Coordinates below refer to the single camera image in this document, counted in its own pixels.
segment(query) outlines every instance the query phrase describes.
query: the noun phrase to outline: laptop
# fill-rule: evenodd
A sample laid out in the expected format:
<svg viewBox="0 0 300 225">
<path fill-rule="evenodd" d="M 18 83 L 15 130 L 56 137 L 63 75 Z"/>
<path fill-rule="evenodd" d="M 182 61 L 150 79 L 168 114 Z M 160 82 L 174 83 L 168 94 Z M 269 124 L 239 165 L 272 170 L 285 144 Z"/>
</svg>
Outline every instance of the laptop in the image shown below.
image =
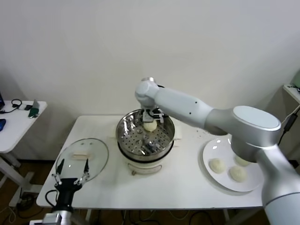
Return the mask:
<svg viewBox="0 0 300 225">
<path fill-rule="evenodd" d="M 0 93 L 0 109 L 2 109 L 4 105 L 5 105 L 5 103 L 4 103 L 4 100 L 3 100 L 2 96 L 1 96 L 1 93 Z"/>
</svg>

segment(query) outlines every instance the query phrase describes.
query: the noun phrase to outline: glass lid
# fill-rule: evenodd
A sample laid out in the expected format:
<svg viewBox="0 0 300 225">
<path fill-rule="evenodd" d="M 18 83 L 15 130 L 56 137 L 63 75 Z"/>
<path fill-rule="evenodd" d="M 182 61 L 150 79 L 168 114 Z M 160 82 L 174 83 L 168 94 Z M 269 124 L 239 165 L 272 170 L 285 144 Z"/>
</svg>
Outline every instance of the glass lid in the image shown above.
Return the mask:
<svg viewBox="0 0 300 225">
<path fill-rule="evenodd" d="M 69 145 L 58 157 L 56 172 L 61 170 L 60 178 L 81 178 L 86 170 L 95 178 L 108 160 L 107 145 L 96 138 L 87 138 Z"/>
</svg>

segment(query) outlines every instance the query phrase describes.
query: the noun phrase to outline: wooden floor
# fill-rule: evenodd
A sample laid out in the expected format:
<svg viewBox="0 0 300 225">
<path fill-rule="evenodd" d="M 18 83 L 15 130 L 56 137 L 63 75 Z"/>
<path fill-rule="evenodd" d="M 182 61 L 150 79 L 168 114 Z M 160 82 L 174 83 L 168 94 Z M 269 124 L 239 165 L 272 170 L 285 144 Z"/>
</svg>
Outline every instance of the wooden floor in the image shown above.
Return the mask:
<svg viewBox="0 0 300 225">
<path fill-rule="evenodd" d="M 22 163 L 22 166 L 18 169 L 22 176 L 25 176 L 27 172 L 33 171 L 35 175 L 32 179 L 33 184 L 43 184 L 45 179 L 48 176 L 48 173 L 52 167 L 52 164 L 41 164 L 41 163 Z M 0 189 L 0 211 L 8 206 L 9 201 L 13 197 L 15 191 L 18 186 L 7 179 L 5 184 Z M 32 208 L 26 211 L 19 212 L 19 216 L 21 217 L 30 217 L 38 212 L 40 212 L 42 208 L 38 207 L 36 204 Z M 29 224 L 30 220 L 33 219 L 42 219 L 45 213 L 50 212 L 50 209 L 43 209 L 38 215 L 30 217 L 28 219 L 22 219 L 17 216 L 16 221 L 13 223 L 15 225 L 25 225 Z M 77 213 L 82 216 L 86 215 L 86 210 L 76 210 Z M 187 217 L 184 220 L 176 220 L 174 219 L 169 211 L 167 210 L 158 210 L 155 211 L 151 217 L 151 220 L 157 220 L 157 222 L 141 222 L 138 223 L 140 225 L 223 225 L 225 224 L 225 219 L 222 210 L 206 210 L 206 213 L 198 213 L 193 216 L 191 223 L 189 223 L 190 218 L 196 212 L 196 210 L 191 210 L 190 212 L 184 210 L 173 210 L 172 213 L 174 216 L 181 218 L 185 216 L 187 213 Z M 230 214 L 234 215 L 236 213 L 235 210 L 230 210 Z M 124 225 L 130 225 L 133 222 L 137 223 L 140 221 L 139 216 L 142 219 L 146 219 L 152 214 L 149 210 L 132 210 L 126 211 L 126 221 Z M 10 215 L 10 211 L 6 209 L 4 212 L 0 213 L 0 225 L 8 225 L 9 220 L 8 216 Z M 209 220 L 208 215 L 210 215 L 212 219 L 212 223 Z M 120 210 L 93 210 L 91 214 L 90 223 L 92 225 L 121 225 L 122 224 L 122 214 Z M 263 211 L 258 212 L 248 221 L 244 222 L 243 225 L 268 225 L 269 222 Z"/>
</svg>

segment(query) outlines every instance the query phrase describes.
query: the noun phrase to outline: white desk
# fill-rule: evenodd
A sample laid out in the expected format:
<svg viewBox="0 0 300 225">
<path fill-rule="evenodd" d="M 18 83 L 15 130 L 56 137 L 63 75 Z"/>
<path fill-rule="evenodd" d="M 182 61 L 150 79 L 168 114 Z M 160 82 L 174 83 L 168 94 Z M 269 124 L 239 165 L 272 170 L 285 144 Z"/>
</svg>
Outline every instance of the white desk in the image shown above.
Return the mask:
<svg viewBox="0 0 300 225">
<path fill-rule="evenodd" d="M 39 114 L 41 114 L 47 107 L 46 102 L 39 103 Z M 32 105 L 33 101 L 23 101 L 23 104 Z M 2 108 L 7 112 L 13 110 L 11 102 L 5 101 L 5 106 Z M 13 166 L 19 167 L 20 163 L 10 153 L 11 150 L 19 143 L 22 137 L 26 134 L 29 128 L 37 120 L 37 118 L 30 119 L 28 117 L 29 111 L 15 110 L 10 113 L 0 114 L 0 119 L 6 119 L 6 124 L 2 131 L 0 131 L 0 154 L 6 158 Z M 26 177 L 22 177 L 17 173 L 9 164 L 7 164 L 2 158 L 0 158 L 0 171 L 4 173 L 4 177 L 0 181 L 0 187 L 5 182 L 6 178 L 10 178 L 20 187 L 15 193 L 13 199 L 9 203 L 9 206 L 14 207 L 19 200 L 21 187 L 24 192 L 38 193 L 41 189 L 41 185 L 32 185 L 30 180 L 33 176 L 32 172 L 29 172 Z"/>
<path fill-rule="evenodd" d="M 300 93 L 291 84 L 283 85 L 283 89 L 300 104 Z"/>
<path fill-rule="evenodd" d="M 181 123 L 182 140 L 164 159 L 163 168 L 152 175 L 132 176 L 113 138 L 121 116 L 81 116 L 74 124 L 64 146 L 83 138 L 103 140 L 109 149 L 104 170 L 75 193 L 72 206 L 80 209 L 226 209 L 262 206 L 262 187 L 249 193 L 223 189 L 199 167 L 201 150 L 215 137 Z M 53 166 L 37 198 L 49 207 L 47 191 L 54 189 Z M 55 203 L 55 194 L 49 195 Z"/>
</svg>

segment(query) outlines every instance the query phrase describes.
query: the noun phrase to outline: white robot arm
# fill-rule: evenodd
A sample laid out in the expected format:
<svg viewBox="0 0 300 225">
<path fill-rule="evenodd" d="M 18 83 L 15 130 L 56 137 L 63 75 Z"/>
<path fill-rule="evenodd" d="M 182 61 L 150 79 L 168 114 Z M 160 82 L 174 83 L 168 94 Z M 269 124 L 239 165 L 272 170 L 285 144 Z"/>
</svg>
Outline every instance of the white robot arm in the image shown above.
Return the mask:
<svg viewBox="0 0 300 225">
<path fill-rule="evenodd" d="M 262 203 L 270 223 L 300 224 L 300 177 L 277 146 L 281 124 L 276 117 L 249 106 L 213 109 L 195 97 L 160 88 L 153 78 L 142 80 L 135 97 L 144 109 L 144 122 L 152 122 L 151 113 L 159 108 L 214 135 L 232 134 L 233 151 L 246 161 L 258 163 L 263 171 Z"/>
</svg>

